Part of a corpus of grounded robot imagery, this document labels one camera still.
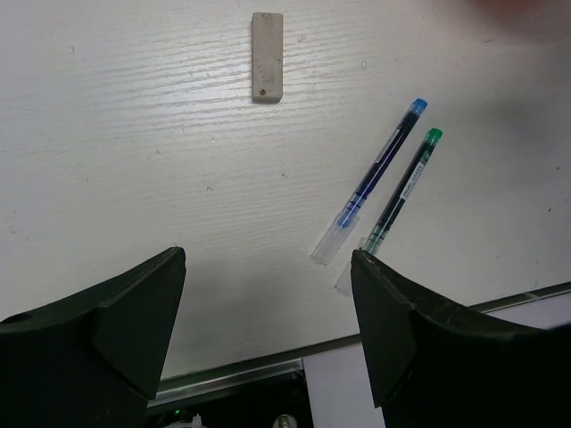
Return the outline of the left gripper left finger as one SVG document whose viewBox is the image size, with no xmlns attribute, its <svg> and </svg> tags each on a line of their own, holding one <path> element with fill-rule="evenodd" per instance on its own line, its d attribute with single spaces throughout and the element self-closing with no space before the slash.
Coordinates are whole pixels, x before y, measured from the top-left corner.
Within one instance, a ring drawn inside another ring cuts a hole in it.
<svg viewBox="0 0 571 428">
<path fill-rule="evenodd" d="M 3 427 L 138 427 L 161 380 L 186 277 L 171 247 L 1 323 Z"/>
</svg>

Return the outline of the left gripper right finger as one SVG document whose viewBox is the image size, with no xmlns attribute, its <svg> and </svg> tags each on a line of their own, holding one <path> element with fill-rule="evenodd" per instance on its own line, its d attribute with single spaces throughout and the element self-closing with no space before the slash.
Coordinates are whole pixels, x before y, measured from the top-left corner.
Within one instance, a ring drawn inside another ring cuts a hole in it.
<svg viewBox="0 0 571 428">
<path fill-rule="evenodd" d="M 567 427 L 570 328 L 474 311 L 352 254 L 374 404 L 388 427 Z"/>
</svg>

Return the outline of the green gel pen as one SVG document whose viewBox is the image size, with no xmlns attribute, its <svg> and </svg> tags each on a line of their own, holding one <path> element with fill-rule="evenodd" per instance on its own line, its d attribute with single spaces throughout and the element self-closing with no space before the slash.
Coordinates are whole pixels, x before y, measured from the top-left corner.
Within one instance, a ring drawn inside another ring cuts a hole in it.
<svg viewBox="0 0 571 428">
<path fill-rule="evenodd" d="M 443 132 L 438 128 L 427 132 L 373 230 L 368 237 L 361 239 L 362 250 L 371 255 L 377 253 L 442 136 Z"/>
</svg>

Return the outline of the blue gel pen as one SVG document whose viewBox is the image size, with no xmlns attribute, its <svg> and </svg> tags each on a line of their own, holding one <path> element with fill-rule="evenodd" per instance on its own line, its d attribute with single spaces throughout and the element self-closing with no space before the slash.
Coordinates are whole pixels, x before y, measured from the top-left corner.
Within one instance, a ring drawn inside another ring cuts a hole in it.
<svg viewBox="0 0 571 428">
<path fill-rule="evenodd" d="M 327 265 L 339 252 L 359 221 L 359 213 L 378 181 L 386 172 L 396 153 L 401 149 L 411 130 L 416 126 L 427 107 L 427 101 L 417 98 L 408 108 L 385 146 L 361 179 L 348 202 L 336 216 L 311 257 L 319 264 Z"/>
</svg>

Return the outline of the white rectangular eraser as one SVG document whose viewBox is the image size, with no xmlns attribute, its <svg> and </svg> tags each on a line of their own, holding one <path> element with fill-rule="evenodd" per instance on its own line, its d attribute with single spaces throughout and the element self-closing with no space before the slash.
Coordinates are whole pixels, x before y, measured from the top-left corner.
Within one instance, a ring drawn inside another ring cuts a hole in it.
<svg viewBox="0 0 571 428">
<path fill-rule="evenodd" d="M 279 103 L 284 91 L 284 15 L 255 12 L 252 27 L 252 100 Z"/>
</svg>

